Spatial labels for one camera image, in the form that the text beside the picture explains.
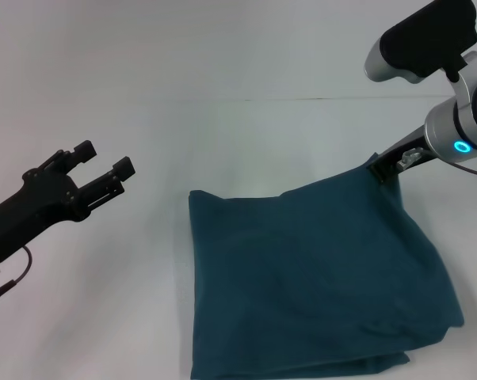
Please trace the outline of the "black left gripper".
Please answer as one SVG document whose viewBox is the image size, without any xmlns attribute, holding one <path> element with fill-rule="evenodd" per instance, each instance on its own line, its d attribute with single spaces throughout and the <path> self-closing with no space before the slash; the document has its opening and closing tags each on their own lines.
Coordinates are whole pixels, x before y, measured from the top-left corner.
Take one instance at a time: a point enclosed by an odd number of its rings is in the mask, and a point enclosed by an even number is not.
<svg viewBox="0 0 477 380">
<path fill-rule="evenodd" d="M 72 151 L 57 150 L 38 170 L 24 174 L 21 189 L 0 203 L 0 263 L 50 226 L 81 222 L 124 193 L 123 183 L 135 174 L 128 156 L 81 188 L 67 175 L 96 155 L 92 142 L 86 140 Z"/>
</svg>

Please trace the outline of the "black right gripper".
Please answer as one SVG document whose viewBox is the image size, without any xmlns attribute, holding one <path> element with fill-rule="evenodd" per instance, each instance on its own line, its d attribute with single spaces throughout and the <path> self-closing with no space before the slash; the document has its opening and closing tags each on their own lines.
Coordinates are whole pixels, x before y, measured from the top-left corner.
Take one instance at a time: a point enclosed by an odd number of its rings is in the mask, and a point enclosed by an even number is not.
<svg viewBox="0 0 477 380">
<path fill-rule="evenodd" d="M 416 165 L 435 159 L 425 128 L 419 127 L 382 154 L 373 154 L 367 163 L 369 172 L 382 184 Z"/>
</svg>

